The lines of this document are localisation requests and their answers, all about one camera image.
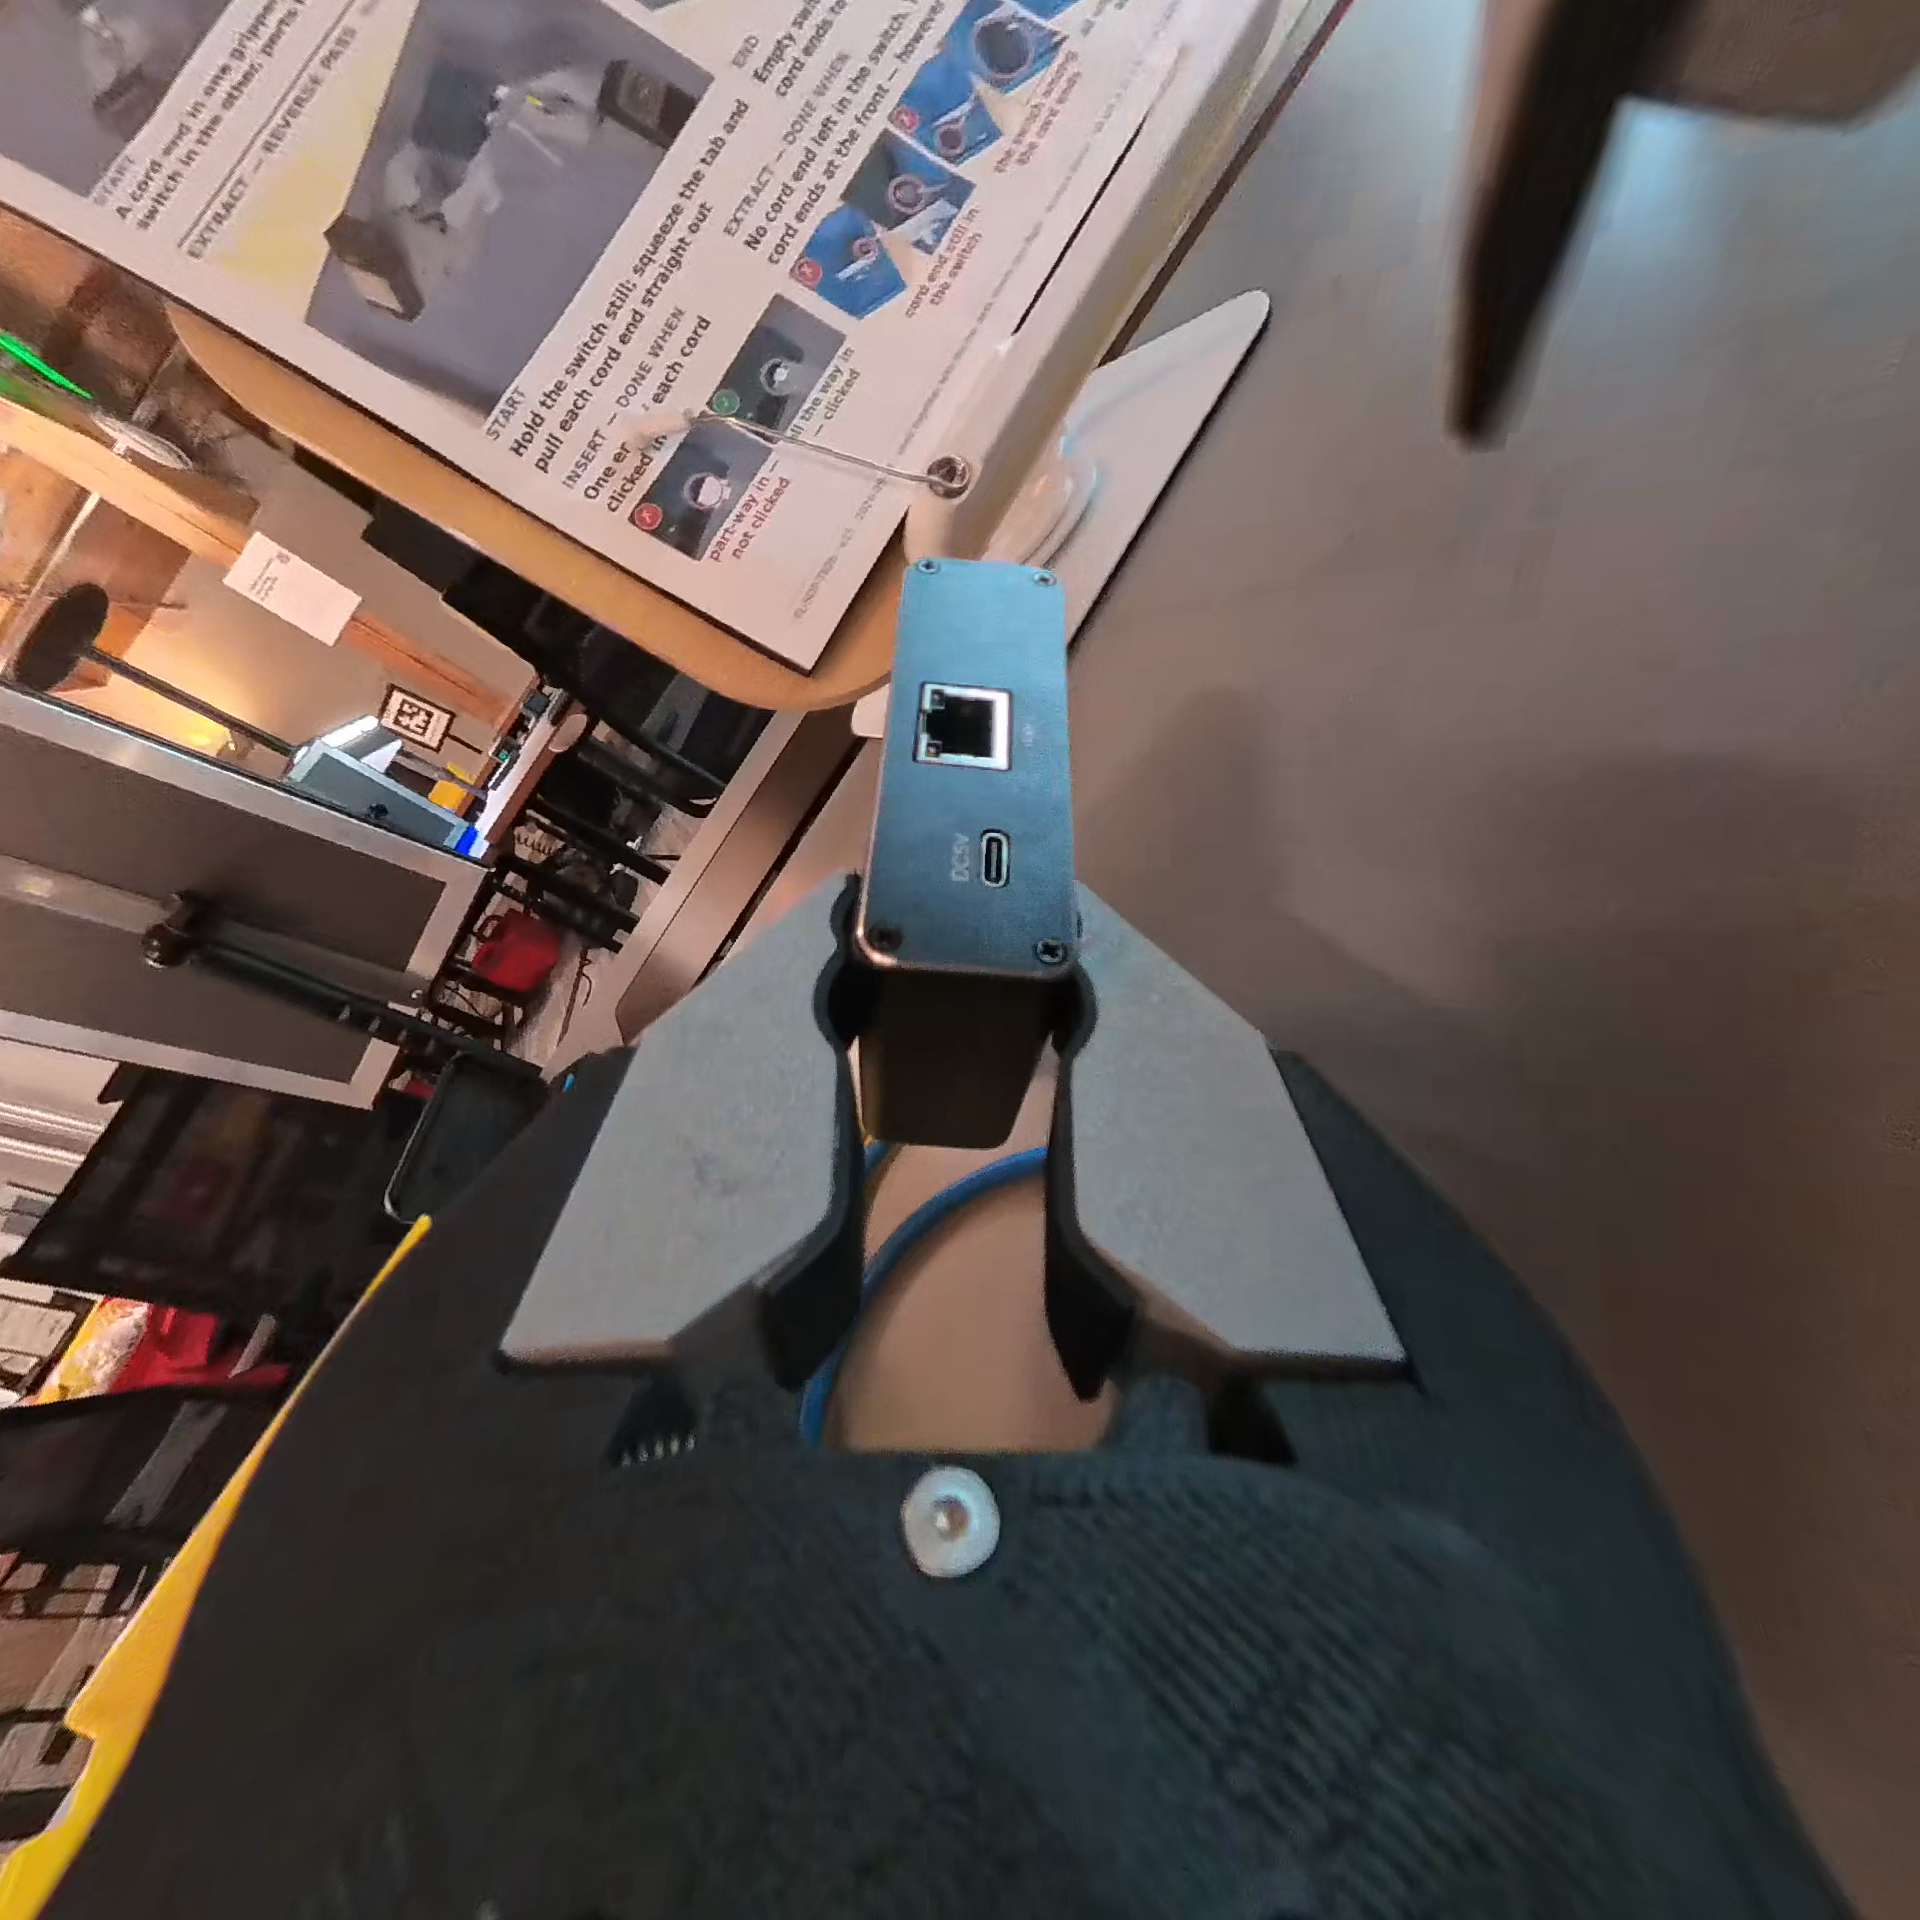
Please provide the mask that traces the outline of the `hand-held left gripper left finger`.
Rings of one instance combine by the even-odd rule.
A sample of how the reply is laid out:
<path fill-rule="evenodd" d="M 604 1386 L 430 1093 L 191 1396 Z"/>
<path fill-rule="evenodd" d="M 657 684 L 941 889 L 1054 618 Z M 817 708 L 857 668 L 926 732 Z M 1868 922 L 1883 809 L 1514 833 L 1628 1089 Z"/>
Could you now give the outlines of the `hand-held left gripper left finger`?
<path fill-rule="evenodd" d="M 788 1391 L 851 1332 L 863 1137 L 857 876 L 644 1027 L 503 1338 L 520 1370 L 756 1357 Z"/>

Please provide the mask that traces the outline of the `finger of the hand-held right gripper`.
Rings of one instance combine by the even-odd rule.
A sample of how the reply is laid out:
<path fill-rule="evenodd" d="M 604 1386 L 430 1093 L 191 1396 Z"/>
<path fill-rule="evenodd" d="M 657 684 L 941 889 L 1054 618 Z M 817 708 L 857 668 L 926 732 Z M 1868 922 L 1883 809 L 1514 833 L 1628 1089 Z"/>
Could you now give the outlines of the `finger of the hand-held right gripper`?
<path fill-rule="evenodd" d="M 1620 110 L 1847 127 L 1915 72 L 1915 3 L 1483 3 L 1449 433 L 1504 433 Z"/>

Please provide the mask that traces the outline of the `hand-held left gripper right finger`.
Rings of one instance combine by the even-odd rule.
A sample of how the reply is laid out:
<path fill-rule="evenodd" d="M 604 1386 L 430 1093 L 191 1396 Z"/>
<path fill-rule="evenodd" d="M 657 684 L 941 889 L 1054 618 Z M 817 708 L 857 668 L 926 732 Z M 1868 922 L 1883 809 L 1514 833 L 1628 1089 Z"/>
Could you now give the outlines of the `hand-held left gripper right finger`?
<path fill-rule="evenodd" d="M 1402 1332 L 1257 1027 L 1078 889 L 1046 1152 L 1046 1325 L 1070 1388 L 1134 1373 L 1397 1375 Z"/>

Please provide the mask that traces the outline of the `black ethernet splitter box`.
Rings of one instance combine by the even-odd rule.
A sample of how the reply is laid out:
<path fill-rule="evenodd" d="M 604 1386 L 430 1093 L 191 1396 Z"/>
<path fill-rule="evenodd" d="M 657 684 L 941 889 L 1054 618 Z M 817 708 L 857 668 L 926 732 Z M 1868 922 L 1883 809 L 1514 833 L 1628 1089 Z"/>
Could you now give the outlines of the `black ethernet splitter box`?
<path fill-rule="evenodd" d="M 1074 999 L 1070 601 L 1054 572 L 903 575 L 851 947 L 857 1080 L 891 1146 L 990 1149 Z"/>

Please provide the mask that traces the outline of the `red bag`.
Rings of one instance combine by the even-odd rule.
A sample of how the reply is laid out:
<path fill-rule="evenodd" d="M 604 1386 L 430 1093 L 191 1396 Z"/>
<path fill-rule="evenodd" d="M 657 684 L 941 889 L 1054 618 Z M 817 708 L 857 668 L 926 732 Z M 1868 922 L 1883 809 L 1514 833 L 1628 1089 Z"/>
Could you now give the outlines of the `red bag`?
<path fill-rule="evenodd" d="M 565 933 L 556 923 L 523 906 L 507 906 L 473 927 L 462 965 L 473 989 L 527 1006 L 549 983 L 564 947 Z"/>

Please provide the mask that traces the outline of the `white paper tag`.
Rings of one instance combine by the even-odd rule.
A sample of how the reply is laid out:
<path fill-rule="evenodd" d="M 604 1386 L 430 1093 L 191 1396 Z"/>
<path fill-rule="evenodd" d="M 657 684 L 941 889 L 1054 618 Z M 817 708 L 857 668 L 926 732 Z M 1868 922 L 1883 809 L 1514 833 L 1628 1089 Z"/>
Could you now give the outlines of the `white paper tag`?
<path fill-rule="evenodd" d="M 318 643 L 341 643 L 363 607 L 356 589 L 265 532 L 237 551 L 222 585 Z"/>

